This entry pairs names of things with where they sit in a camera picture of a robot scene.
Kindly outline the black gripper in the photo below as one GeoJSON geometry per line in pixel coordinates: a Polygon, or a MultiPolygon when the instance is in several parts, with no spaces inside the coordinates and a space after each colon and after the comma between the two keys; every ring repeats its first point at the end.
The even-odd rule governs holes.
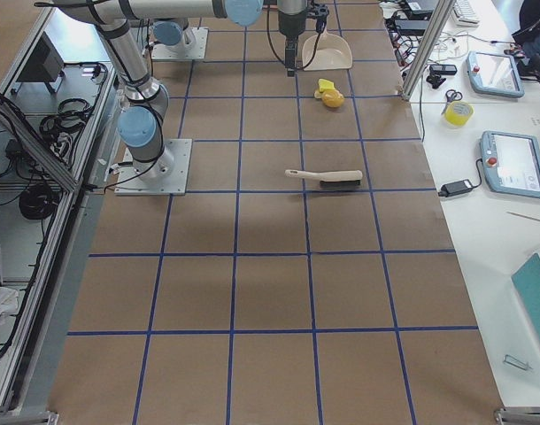
{"type": "Polygon", "coordinates": [[[284,43],[284,66],[287,71],[297,70],[297,38],[286,38],[284,43]]]}

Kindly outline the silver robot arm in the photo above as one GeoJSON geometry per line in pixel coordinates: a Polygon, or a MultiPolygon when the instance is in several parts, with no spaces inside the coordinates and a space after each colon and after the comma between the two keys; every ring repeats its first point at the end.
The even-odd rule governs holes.
{"type": "MultiPolygon", "coordinates": [[[[214,1],[216,17],[228,18],[236,25],[248,27],[254,24],[264,7],[264,1],[214,1]]],[[[283,64],[289,77],[299,70],[297,67],[298,38],[305,31],[310,5],[307,1],[277,1],[279,32],[285,37],[285,58],[280,59],[269,34],[269,13],[266,14],[266,35],[275,58],[283,64]]],[[[191,35],[185,18],[155,19],[152,33],[157,42],[165,46],[185,46],[186,37],[191,35]]]]}
{"type": "Polygon", "coordinates": [[[166,87],[152,76],[142,50],[130,34],[133,20],[212,17],[230,19],[247,27],[262,12],[261,1],[37,1],[39,8],[56,8],[98,32],[120,81],[127,109],[118,131],[133,160],[138,178],[145,180],[169,172],[174,160],[166,152],[162,134],[169,104],[166,87]]]}

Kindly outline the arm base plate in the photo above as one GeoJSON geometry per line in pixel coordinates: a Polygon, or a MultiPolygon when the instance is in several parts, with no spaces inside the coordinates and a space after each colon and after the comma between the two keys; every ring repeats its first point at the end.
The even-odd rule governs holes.
{"type": "Polygon", "coordinates": [[[150,171],[137,177],[147,169],[139,162],[120,169],[121,184],[114,187],[114,192],[120,196],[184,195],[192,143],[191,139],[165,139],[164,153],[150,171]]]}
{"type": "Polygon", "coordinates": [[[155,42],[152,58],[156,61],[203,60],[208,28],[187,27],[171,21],[156,22],[153,27],[155,42]]]}

